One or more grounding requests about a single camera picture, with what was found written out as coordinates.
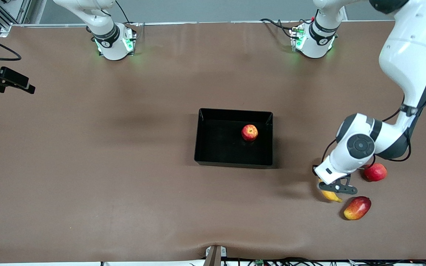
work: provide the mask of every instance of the banana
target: banana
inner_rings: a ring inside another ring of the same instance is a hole
[[[338,198],[338,196],[336,196],[335,192],[325,191],[325,190],[321,190],[321,189],[320,189],[320,191],[323,194],[323,196],[328,200],[336,201],[336,202],[342,202],[343,201],[342,199]]]

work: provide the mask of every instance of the brown table surface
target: brown table surface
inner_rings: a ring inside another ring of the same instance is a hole
[[[0,66],[37,90],[0,94],[0,262],[198,259],[213,244],[242,258],[426,259],[426,109],[409,161],[384,162],[377,183],[353,174],[372,200],[363,219],[345,221],[311,174],[346,116],[399,107],[378,64],[392,26],[344,23],[323,59],[262,24],[149,26],[120,62],[84,28],[13,27],[0,41],[23,59]],[[197,165],[199,108],[273,112],[277,168]]]

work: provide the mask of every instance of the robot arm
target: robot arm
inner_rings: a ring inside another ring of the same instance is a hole
[[[354,172],[374,154],[386,160],[404,155],[426,105],[426,0],[370,2],[396,20],[379,64],[405,98],[393,125],[360,113],[345,119],[337,133],[337,147],[315,168],[327,185]]]
[[[310,58],[320,58],[331,49],[335,33],[345,17],[345,5],[364,0],[313,0],[317,7],[315,20],[303,23],[292,32],[295,50]]]
[[[121,23],[113,22],[103,11],[113,7],[115,0],[54,0],[57,5],[85,22],[95,37],[100,53],[109,60],[120,60],[134,52],[135,34]]]

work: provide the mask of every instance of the apple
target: apple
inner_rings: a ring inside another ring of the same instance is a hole
[[[241,131],[241,135],[245,141],[254,141],[258,134],[257,128],[254,125],[245,125]]]
[[[387,177],[387,169],[380,163],[375,163],[371,167],[369,167],[369,165],[365,165],[364,168],[364,175],[366,176],[367,180],[371,182],[383,180]]]
[[[344,214],[345,217],[350,220],[361,219],[370,208],[371,200],[368,197],[359,196],[350,202]]]

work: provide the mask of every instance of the black plastic bin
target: black plastic bin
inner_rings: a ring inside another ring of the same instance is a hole
[[[271,168],[273,121],[271,112],[201,108],[198,112],[195,161],[200,165]],[[245,141],[241,130],[256,126],[258,136]]]

